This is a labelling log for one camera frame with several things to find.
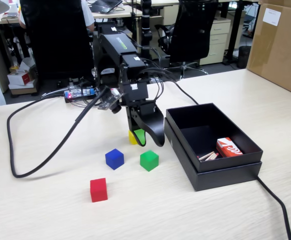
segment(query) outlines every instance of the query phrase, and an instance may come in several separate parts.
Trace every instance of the laptop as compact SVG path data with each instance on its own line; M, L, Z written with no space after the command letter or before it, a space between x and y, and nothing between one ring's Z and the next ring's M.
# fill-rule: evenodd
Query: laptop
M122 3L122 0L97 0L91 4L90 10L93 13L107 14Z

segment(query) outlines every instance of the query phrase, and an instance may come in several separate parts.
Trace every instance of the blue cube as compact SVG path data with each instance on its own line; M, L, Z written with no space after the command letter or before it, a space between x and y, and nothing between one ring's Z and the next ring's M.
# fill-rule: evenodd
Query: blue cube
M115 148L105 155L105 162L110 168L116 170L125 163L125 157L122 152Z

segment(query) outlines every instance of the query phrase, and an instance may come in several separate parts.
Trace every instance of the black chair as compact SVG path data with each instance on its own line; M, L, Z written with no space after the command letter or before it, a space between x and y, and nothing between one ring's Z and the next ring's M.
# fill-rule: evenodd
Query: black chair
M94 68L81 0L21 0L40 80L92 79Z
M155 25L159 34L159 47L170 55L170 64L181 63L181 66L167 68L180 71L180 79L184 78L187 69L208 74L199 68L199 63L193 61L206 58L209 54L210 30L218 4L218 0L179 0L175 24ZM165 36L161 37L160 29Z

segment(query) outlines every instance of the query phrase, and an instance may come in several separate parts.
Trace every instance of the yellow cube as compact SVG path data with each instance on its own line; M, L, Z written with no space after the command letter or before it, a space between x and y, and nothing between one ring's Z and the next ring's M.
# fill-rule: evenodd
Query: yellow cube
M129 141L132 145L138 144L135 136L132 134L132 132L130 130L129 130Z

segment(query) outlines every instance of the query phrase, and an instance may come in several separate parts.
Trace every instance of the trash can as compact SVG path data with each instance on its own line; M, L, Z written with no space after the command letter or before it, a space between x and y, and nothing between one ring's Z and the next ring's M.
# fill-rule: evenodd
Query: trash can
M250 51L251 46L239 47L239 57L236 64L238 68L245 69L247 67Z

